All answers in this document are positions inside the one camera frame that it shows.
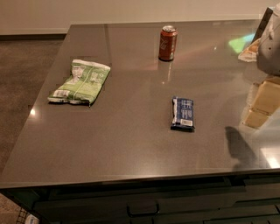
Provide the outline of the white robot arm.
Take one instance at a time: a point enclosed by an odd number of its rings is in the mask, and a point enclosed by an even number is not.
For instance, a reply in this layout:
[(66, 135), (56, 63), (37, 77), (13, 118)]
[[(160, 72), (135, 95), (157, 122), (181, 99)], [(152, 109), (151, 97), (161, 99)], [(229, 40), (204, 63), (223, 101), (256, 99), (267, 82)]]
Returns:
[(257, 66), (266, 74), (280, 75), (280, 3), (273, 8), (260, 38)]

